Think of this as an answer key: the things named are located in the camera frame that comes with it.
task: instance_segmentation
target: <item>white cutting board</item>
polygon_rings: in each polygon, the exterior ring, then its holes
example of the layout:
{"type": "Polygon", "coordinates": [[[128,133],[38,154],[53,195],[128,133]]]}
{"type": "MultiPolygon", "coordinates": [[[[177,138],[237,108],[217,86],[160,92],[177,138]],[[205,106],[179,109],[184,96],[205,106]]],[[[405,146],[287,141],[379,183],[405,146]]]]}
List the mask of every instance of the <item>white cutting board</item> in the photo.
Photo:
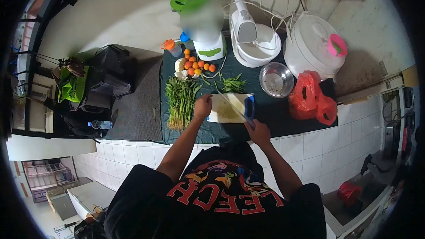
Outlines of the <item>white cutting board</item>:
{"type": "MultiPolygon", "coordinates": [[[[246,104],[252,104],[252,115],[254,113],[254,95],[240,93],[224,93],[225,96],[236,108],[245,113],[246,104]]],[[[210,116],[207,117],[208,122],[215,123],[243,123],[245,119],[236,112],[235,109],[220,95],[213,94],[211,97],[212,109],[210,116]]]]}

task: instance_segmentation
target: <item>black t-shirt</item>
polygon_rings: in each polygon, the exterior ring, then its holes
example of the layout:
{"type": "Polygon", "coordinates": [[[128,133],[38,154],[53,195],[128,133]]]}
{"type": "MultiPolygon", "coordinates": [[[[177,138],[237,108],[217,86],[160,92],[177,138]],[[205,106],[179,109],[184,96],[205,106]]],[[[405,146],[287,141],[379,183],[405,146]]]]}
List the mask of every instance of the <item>black t-shirt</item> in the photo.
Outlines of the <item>black t-shirt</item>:
{"type": "Polygon", "coordinates": [[[259,173],[244,160],[220,147],[202,150],[177,183],[134,166],[108,208],[108,238],[326,238],[317,185],[286,201],[264,183],[256,161],[259,173]]]}

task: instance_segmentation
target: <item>white tiled wall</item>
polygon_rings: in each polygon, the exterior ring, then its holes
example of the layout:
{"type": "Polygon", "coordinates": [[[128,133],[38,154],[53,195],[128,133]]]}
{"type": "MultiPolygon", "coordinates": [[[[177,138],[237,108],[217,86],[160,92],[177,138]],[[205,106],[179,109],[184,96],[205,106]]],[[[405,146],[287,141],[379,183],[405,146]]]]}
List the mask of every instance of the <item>white tiled wall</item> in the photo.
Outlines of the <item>white tiled wall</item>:
{"type": "MultiPolygon", "coordinates": [[[[273,138],[272,144],[303,184],[316,183],[323,193],[331,192],[360,172],[369,153],[379,150],[383,138],[381,110],[379,95],[366,102],[340,105],[337,127],[273,138]]],[[[281,195],[267,157],[256,144],[250,145],[264,168],[265,182],[281,195]]],[[[195,144],[189,162],[211,146],[217,144],[195,144]]],[[[89,177],[117,190],[135,164],[155,169],[169,148],[152,142],[102,140],[97,144],[97,153],[74,159],[79,177],[89,177]]]]}

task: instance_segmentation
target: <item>dark green tablecloth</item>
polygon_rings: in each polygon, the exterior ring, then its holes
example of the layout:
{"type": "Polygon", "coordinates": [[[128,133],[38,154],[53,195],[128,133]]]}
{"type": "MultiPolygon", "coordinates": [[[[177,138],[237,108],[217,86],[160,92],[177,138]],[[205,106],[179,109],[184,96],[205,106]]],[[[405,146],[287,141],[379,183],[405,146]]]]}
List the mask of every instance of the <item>dark green tablecloth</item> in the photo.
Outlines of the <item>dark green tablecloth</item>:
{"type": "MultiPolygon", "coordinates": [[[[280,35],[282,45],[286,35],[280,35]]],[[[236,77],[239,73],[242,73],[241,80],[247,80],[248,84],[245,86],[245,92],[247,94],[253,93],[255,98],[255,118],[260,122],[266,123],[270,128],[272,137],[281,137],[293,134],[299,134],[303,132],[309,132],[313,130],[325,129],[331,126],[338,125],[338,119],[331,125],[324,125],[316,119],[309,120],[296,120],[293,119],[288,110],[288,97],[282,99],[276,99],[267,95],[260,86],[259,73],[260,67],[249,68],[242,66],[233,55],[232,43],[229,37],[226,37],[227,43],[227,58],[222,69],[223,77],[236,77]]],[[[212,61],[217,67],[217,70],[221,67],[223,58],[212,61]]],[[[164,60],[161,67],[160,73],[160,89],[161,89],[161,116],[162,116],[162,137],[165,143],[174,143],[180,135],[180,132],[173,131],[167,128],[167,120],[170,116],[168,112],[168,99],[165,94],[165,82],[169,76],[174,75],[174,63],[176,57],[172,56],[167,50],[164,51],[164,60]]],[[[274,62],[280,62],[285,64],[283,53],[273,60],[274,62]]],[[[214,80],[219,80],[219,76],[215,77],[213,81],[210,81],[214,85],[214,80]]],[[[201,77],[197,79],[199,83],[204,85],[197,93],[197,98],[205,93],[217,93],[215,87],[208,86],[205,84],[201,77]]],[[[331,97],[335,100],[335,90],[333,88],[333,80],[327,79],[320,84],[323,94],[331,97]]],[[[199,129],[196,143],[218,143],[222,141],[228,141],[230,139],[248,141],[250,140],[247,130],[243,124],[226,124],[226,123],[213,123],[203,122],[199,129]]]]}

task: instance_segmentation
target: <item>hand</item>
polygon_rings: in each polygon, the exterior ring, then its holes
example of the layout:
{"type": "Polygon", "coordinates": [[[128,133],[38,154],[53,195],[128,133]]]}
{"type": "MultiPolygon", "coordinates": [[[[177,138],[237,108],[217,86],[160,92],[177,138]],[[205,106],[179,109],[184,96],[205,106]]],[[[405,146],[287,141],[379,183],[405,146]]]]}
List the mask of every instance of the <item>hand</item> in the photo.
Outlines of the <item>hand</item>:
{"type": "Polygon", "coordinates": [[[193,111],[193,118],[204,120],[211,113],[211,107],[213,102],[211,101],[211,94],[204,94],[202,97],[196,100],[195,109],[193,111]]]}
{"type": "Polygon", "coordinates": [[[270,130],[266,124],[260,123],[257,119],[254,119],[255,130],[245,122],[244,125],[248,130],[251,140],[257,144],[260,148],[270,143],[270,130]]]}

